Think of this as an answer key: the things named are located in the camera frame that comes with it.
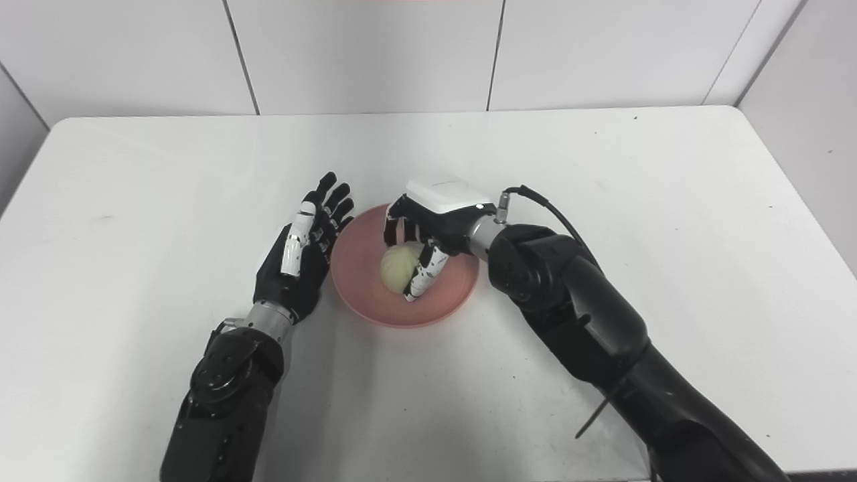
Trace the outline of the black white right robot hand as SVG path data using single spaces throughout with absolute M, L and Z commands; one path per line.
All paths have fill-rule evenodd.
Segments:
M 414 302 L 425 294 L 453 256 L 489 259 L 490 245 L 503 228 L 496 214 L 486 195 L 459 178 L 408 182 L 405 193 L 386 208 L 383 231 L 388 246 L 398 241 L 422 244 L 404 299 Z

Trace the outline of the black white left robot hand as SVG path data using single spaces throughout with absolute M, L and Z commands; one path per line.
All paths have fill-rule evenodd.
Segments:
M 351 186 L 325 174 L 270 247 L 255 277 L 253 302 L 281 306 L 294 324 L 312 314 L 353 208 Z

